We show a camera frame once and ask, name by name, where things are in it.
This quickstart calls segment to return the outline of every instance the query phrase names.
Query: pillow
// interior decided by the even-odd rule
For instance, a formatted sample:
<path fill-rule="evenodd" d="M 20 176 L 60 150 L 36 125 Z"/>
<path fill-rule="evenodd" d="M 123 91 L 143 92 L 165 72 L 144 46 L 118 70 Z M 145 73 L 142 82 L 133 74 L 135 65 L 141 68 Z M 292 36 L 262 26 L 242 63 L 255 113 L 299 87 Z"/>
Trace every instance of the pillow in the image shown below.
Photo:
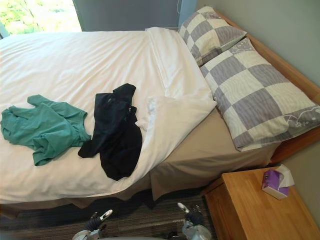
<path fill-rule="evenodd" d="M 248 38 L 201 71 L 239 151 L 282 142 L 320 124 L 320 106 L 260 56 Z"/>
<path fill-rule="evenodd" d="M 179 34 L 202 66 L 239 42 L 246 32 L 230 26 L 212 7 L 205 6 L 183 22 Z"/>

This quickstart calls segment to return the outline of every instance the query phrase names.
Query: bedside table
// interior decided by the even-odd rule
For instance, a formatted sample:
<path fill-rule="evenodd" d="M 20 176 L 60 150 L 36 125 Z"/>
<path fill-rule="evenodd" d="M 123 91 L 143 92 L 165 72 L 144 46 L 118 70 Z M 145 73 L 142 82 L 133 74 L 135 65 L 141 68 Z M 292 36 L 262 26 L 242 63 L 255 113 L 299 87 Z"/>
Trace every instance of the bedside table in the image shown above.
<path fill-rule="evenodd" d="M 262 191 L 268 169 L 224 173 L 203 190 L 218 239 L 320 240 L 320 230 L 295 186 L 282 200 Z"/>

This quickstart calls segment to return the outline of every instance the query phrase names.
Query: gray and white pillow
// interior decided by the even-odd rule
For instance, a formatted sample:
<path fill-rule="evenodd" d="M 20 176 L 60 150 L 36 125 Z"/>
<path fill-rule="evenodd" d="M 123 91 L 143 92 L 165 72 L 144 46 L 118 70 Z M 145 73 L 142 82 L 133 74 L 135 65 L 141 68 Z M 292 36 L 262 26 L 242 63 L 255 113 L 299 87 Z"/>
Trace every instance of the gray and white pillow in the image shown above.
<path fill-rule="evenodd" d="M 246 32 L 230 26 L 212 7 L 205 6 L 183 22 L 179 34 L 202 66 L 239 42 Z"/>
<path fill-rule="evenodd" d="M 248 38 L 201 71 L 239 151 L 282 142 L 320 125 L 320 106 L 260 56 Z"/>

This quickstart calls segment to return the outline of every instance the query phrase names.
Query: striped carpet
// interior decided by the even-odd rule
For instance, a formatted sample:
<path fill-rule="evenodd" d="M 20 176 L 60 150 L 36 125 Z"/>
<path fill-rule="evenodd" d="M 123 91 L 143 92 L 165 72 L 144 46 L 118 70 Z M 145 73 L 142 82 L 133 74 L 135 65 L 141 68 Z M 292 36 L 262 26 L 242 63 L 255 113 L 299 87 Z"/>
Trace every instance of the striped carpet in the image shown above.
<path fill-rule="evenodd" d="M 150 190 L 142 191 L 128 201 L 117 198 L 99 199 L 85 209 L 74 205 L 53 209 L 25 210 L 14 220 L 0 217 L 1 240 L 71 240 L 83 229 L 94 212 L 102 215 L 108 209 L 113 214 L 105 221 L 104 237 L 144 236 L 166 238 L 169 232 L 181 235 L 184 213 L 177 202 L 186 206 L 199 205 L 206 227 L 217 239 L 206 202 L 199 189 L 183 190 L 152 200 Z"/>

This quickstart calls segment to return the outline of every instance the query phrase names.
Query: wooden headboard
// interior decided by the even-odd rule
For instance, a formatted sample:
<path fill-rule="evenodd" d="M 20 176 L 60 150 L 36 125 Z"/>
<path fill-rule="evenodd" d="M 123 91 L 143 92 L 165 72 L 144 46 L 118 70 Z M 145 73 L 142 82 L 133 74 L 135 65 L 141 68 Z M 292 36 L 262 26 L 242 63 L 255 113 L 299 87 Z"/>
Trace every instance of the wooden headboard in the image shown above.
<path fill-rule="evenodd" d="M 217 12 L 228 24 L 243 30 L 237 24 Z M 320 105 L 320 88 L 311 82 L 306 76 L 295 69 L 292 65 L 287 63 L 280 56 L 275 54 L 259 40 L 252 35 L 247 34 L 252 45 L 256 51 L 263 56 L 269 63 L 271 63 L 280 73 L 282 73 L 288 80 L 301 89 L 312 101 Z M 320 140 L 320 126 L 300 135 L 295 138 L 282 142 L 275 150 L 271 162 L 278 163 L 296 152 L 304 149 L 308 145 Z"/>

